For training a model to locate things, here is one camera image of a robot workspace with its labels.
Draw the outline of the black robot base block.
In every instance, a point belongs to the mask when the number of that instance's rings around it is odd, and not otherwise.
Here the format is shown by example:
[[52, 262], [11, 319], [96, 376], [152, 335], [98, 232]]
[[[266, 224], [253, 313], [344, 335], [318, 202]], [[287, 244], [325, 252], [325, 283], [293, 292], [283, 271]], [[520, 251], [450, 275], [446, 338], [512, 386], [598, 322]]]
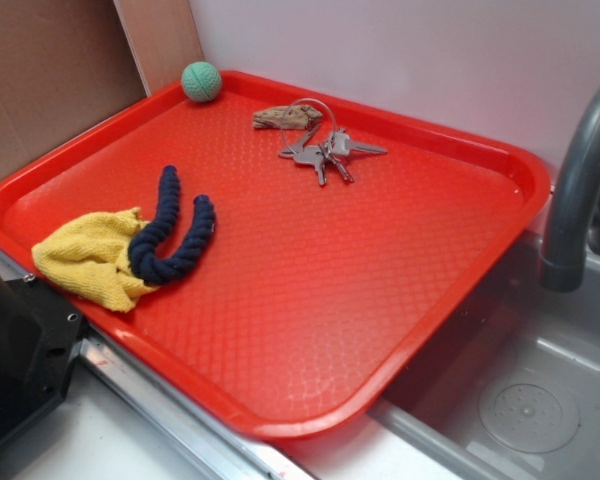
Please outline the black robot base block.
[[65, 400], [84, 331], [44, 281], [0, 277], [0, 449]]

